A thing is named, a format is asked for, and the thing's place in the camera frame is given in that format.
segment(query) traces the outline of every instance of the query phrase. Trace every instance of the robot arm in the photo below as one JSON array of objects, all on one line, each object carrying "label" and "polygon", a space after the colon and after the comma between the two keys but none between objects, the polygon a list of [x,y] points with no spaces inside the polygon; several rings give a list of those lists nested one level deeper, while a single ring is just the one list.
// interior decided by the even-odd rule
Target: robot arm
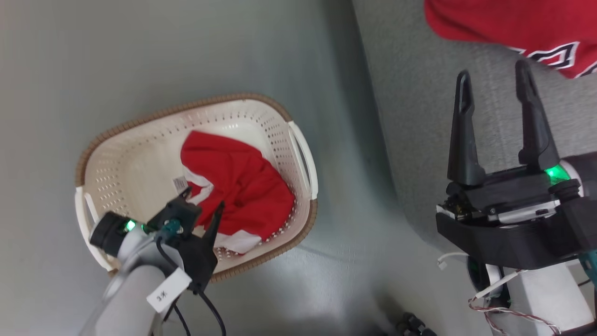
[{"label": "robot arm", "polygon": [[226,335],[217,310],[203,294],[217,265],[213,246],[224,205],[216,210],[204,236],[194,236],[191,232],[201,208],[186,202],[188,192],[168,202],[147,224],[113,212],[99,220],[90,243],[117,258],[122,266],[87,320],[82,336],[160,335],[161,324],[176,300],[162,293],[163,300],[173,303],[157,312],[147,296],[177,268],[190,277],[188,290],[206,301]]},{"label": "robot arm", "polygon": [[[485,173],[477,160],[470,75],[463,71],[458,76],[448,161],[451,182],[447,199],[437,206],[438,232],[469,255],[470,277],[485,294],[482,305],[471,308],[488,312],[495,321],[516,317],[494,312],[516,310],[519,316],[534,314],[554,322],[562,331],[576,329],[593,317],[564,263],[579,259],[597,283],[597,154],[560,159],[523,60],[516,63],[516,95],[522,103],[522,166]],[[533,271],[509,276],[521,270]],[[497,288],[495,276],[513,280]],[[498,290],[482,291],[492,287]],[[514,329],[521,335],[553,334],[544,325],[540,329],[527,320],[516,321],[499,324],[508,329],[520,323]]]}]

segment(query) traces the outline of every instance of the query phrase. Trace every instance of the white trim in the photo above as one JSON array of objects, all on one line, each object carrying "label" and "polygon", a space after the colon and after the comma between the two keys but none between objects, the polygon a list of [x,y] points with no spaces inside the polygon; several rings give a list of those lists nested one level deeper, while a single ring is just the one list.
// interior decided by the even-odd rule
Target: white trim
[{"label": "white trim", "polygon": [[[564,48],[562,51],[555,53],[551,56],[545,56],[545,57],[539,57],[539,59],[537,59],[537,62],[542,62],[543,60],[546,59],[550,59],[552,57],[555,57],[557,55],[560,56],[559,61],[554,62],[554,63],[550,63],[548,64],[549,66],[557,69],[557,70],[561,70],[561,69],[568,69],[574,66],[574,62],[576,60],[576,49],[578,48],[578,45],[580,44],[580,42],[576,41],[576,42],[571,42],[571,43],[566,43],[566,44],[562,44],[559,45],[551,50],[537,50],[537,51],[533,51],[532,53],[530,53],[527,57],[528,58],[532,58],[533,55],[537,54],[537,53],[541,53],[541,54],[549,54],[549,53],[553,53],[554,51],[560,49],[560,48]],[[568,57],[566,56],[566,51],[568,51],[568,49],[566,49],[565,47],[572,45],[572,48],[570,49],[570,55]],[[564,62],[565,60],[570,61],[569,65],[566,66],[557,66],[557,64]]]},{"label": "white trim", "polygon": [[512,51],[515,51],[517,53],[519,53],[520,55],[524,54],[527,50],[526,49],[521,49],[521,48],[515,48],[515,47],[506,47]]},{"label": "white trim", "polygon": [[186,166],[183,166],[183,168],[184,168],[184,178],[187,180],[187,182],[192,182],[193,184],[201,187],[201,191],[199,192],[199,194],[191,197],[188,200],[189,203],[197,205],[197,204],[203,202],[204,200],[206,200],[207,197],[210,196],[211,192],[214,190],[214,185],[208,179],[206,179],[204,176],[197,175],[197,174],[191,172],[190,169],[187,168]]},{"label": "white trim", "polygon": [[574,78],[579,78],[579,77],[582,77],[585,75],[595,74],[595,73],[597,73],[597,60],[593,64],[589,65],[585,70],[583,70],[583,72],[574,76]]},{"label": "white trim", "polygon": [[214,244],[214,247],[226,248],[238,253],[247,253],[260,242],[261,237],[256,234],[250,234],[245,230],[239,230],[231,236],[218,233],[216,235],[216,243]]}]

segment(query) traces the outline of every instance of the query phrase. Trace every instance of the clothing tag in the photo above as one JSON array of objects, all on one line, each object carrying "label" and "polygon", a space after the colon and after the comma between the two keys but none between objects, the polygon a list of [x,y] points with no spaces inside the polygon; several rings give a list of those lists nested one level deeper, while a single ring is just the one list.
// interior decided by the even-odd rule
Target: clothing tag
[{"label": "clothing tag", "polygon": [[191,281],[192,279],[180,267],[176,268],[174,273],[147,296],[147,301],[155,311],[161,313],[184,292]]},{"label": "clothing tag", "polygon": [[182,193],[189,186],[184,176],[173,179],[172,183],[174,183],[174,188],[176,189],[177,194]]}]

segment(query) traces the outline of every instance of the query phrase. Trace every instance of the wire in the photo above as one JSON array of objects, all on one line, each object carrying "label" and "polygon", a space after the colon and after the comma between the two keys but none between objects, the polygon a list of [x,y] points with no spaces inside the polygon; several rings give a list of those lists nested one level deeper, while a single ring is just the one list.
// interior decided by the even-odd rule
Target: wire
[{"label": "wire", "polygon": [[161,254],[164,259],[166,259],[166,261],[168,261],[168,263],[174,267],[174,269],[177,269],[178,265],[174,262],[174,260],[172,260],[172,258],[170,258],[169,255],[166,254],[166,252],[164,252],[164,249],[162,248],[162,239],[164,238],[158,237],[158,239],[155,241],[155,246],[158,248],[159,254]]},{"label": "wire", "polygon": [[207,305],[207,307],[209,307],[211,312],[214,313],[214,316],[216,317],[216,320],[218,321],[218,324],[220,325],[220,330],[222,331],[222,336],[226,336],[226,327],[224,326],[224,321],[222,321],[220,313],[218,313],[218,310],[216,309],[216,307],[214,307],[214,304],[211,303],[210,299],[207,298],[207,296],[205,296],[205,293],[197,292],[197,294],[203,299],[203,301],[205,301],[205,304]]},{"label": "wire", "polygon": [[[166,252],[164,252],[164,249],[162,248],[161,243],[162,243],[162,237],[158,237],[158,239],[155,241],[155,244],[156,244],[156,247],[158,248],[159,254],[161,254],[164,257],[164,259],[166,259],[166,261],[168,261],[168,263],[170,265],[172,265],[174,268],[177,268],[178,265],[174,262],[174,260],[172,260],[172,258],[170,258],[170,256],[168,256],[166,254]],[[211,303],[210,299],[207,296],[205,296],[205,294],[201,291],[199,291],[197,293],[194,292],[193,294],[198,294],[203,299],[203,301],[205,302],[207,307],[211,310],[211,312],[216,317],[216,320],[218,321],[218,324],[220,325],[220,330],[222,332],[222,336],[226,336],[226,327],[224,326],[224,321],[222,321],[220,313],[218,313],[218,310],[216,309],[214,304]],[[182,317],[180,310],[178,309],[178,307],[176,307],[176,302],[172,304],[172,306],[168,310],[168,313],[166,313],[166,317],[164,320],[166,320],[168,318],[168,316],[172,312],[173,308],[174,308],[174,311],[176,311],[176,313],[178,314],[180,321],[183,323],[183,326],[185,327],[184,330],[187,332],[187,335],[190,335],[189,329],[186,326],[186,322],[184,321],[184,318]]]},{"label": "wire", "polygon": [[168,320],[168,318],[170,317],[170,314],[172,313],[172,309],[174,309],[174,306],[176,306],[176,302],[179,301],[179,298],[174,299],[174,301],[172,301],[172,304],[170,305],[170,308],[168,308],[168,311],[166,312],[166,316],[164,316],[164,320],[162,322],[166,322]]},{"label": "wire", "polygon": [[502,335],[507,335],[507,333],[505,331],[503,331],[502,329],[500,329],[495,324],[495,322],[493,322],[491,320],[491,318],[489,316],[490,312],[510,313],[512,315],[522,317],[523,319],[529,320],[531,322],[543,322],[543,323],[545,323],[545,325],[547,325],[553,331],[554,334],[556,334],[556,335],[562,334],[562,332],[560,331],[558,326],[556,326],[552,322],[549,322],[548,320],[544,320],[540,317],[537,317],[537,316],[531,315],[531,314],[523,314],[519,311],[504,308],[504,307],[483,308],[483,307],[473,306],[473,302],[475,300],[476,300],[476,298],[472,298],[469,300],[469,307],[474,311],[480,311],[482,313],[485,313],[485,320],[487,320],[487,323],[489,323],[489,326],[491,327],[491,329],[501,332]]},{"label": "wire", "polygon": [[519,316],[522,317],[526,320],[532,321],[532,322],[543,322],[545,323],[556,335],[560,335],[561,331],[558,328],[558,326],[556,326],[555,324],[553,324],[552,322],[549,322],[548,320],[544,320],[540,317],[537,317],[535,315],[531,315],[531,314],[523,314],[520,313],[516,310],[512,310],[512,309],[508,309],[508,308],[504,308],[504,307],[478,307],[478,306],[473,306],[473,302],[475,302],[477,299],[482,298],[484,296],[486,296],[487,294],[489,294],[491,291],[493,291],[495,288],[498,288],[501,285],[504,285],[506,282],[514,279],[516,276],[518,276],[521,273],[526,272],[526,270],[516,270],[514,273],[510,273],[507,276],[501,278],[499,281],[496,281],[493,285],[485,288],[484,290],[482,290],[481,292],[478,292],[477,294],[475,294],[475,296],[469,300],[469,307],[474,310],[474,311],[480,311],[482,313],[485,314],[485,320],[487,321],[487,323],[489,323],[489,326],[491,327],[491,329],[501,333],[502,335],[507,335],[507,333],[505,331],[503,331],[503,329],[501,329],[500,327],[498,327],[496,325],[495,322],[493,322],[493,320],[491,320],[491,317],[489,315],[489,313],[491,312],[500,312],[500,313],[510,313],[513,314],[515,316]]},{"label": "wire", "polygon": [[474,300],[486,296],[491,291],[493,291],[495,288],[498,288],[499,286],[505,284],[506,282],[514,279],[517,275],[524,273],[526,271],[527,270],[516,270],[514,273],[510,273],[507,276],[504,276],[500,280],[496,281],[493,285],[491,285],[491,286],[485,288],[484,290],[482,290],[481,292],[478,292],[477,294],[475,294]]},{"label": "wire", "polygon": [[176,305],[173,305],[173,306],[174,306],[174,311],[176,312],[176,315],[179,316],[179,319],[183,324],[184,331],[187,333],[187,336],[190,336],[189,326],[186,325],[186,321],[184,320],[182,313],[180,312],[179,308]]},{"label": "wire", "polygon": [[589,282],[591,282],[591,279],[589,279],[589,280],[585,280],[585,281],[583,281],[583,282],[579,283],[579,284],[578,284],[578,286],[579,286],[579,287],[581,287],[581,286],[584,286],[584,285],[588,284]]},{"label": "wire", "polygon": [[444,268],[448,266],[448,264],[445,263],[444,259],[447,259],[451,256],[469,256],[469,254],[464,252],[450,252],[440,256],[438,258],[438,267],[440,270],[444,270]]}]

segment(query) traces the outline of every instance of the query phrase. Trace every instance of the laundry basket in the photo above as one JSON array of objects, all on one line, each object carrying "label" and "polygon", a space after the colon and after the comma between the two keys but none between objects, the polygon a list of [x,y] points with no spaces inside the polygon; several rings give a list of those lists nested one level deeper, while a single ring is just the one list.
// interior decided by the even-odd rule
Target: laundry basket
[{"label": "laundry basket", "polygon": [[290,114],[259,94],[200,100],[116,126],[81,154],[75,176],[75,208],[81,234],[97,262],[108,271],[117,259],[89,244],[93,225],[109,210],[147,222],[174,198],[183,176],[180,149],[199,130],[245,142],[261,151],[295,196],[288,221],[244,255],[216,249],[212,281],[232,277],[295,247],[315,222],[317,172],[309,146]]}]

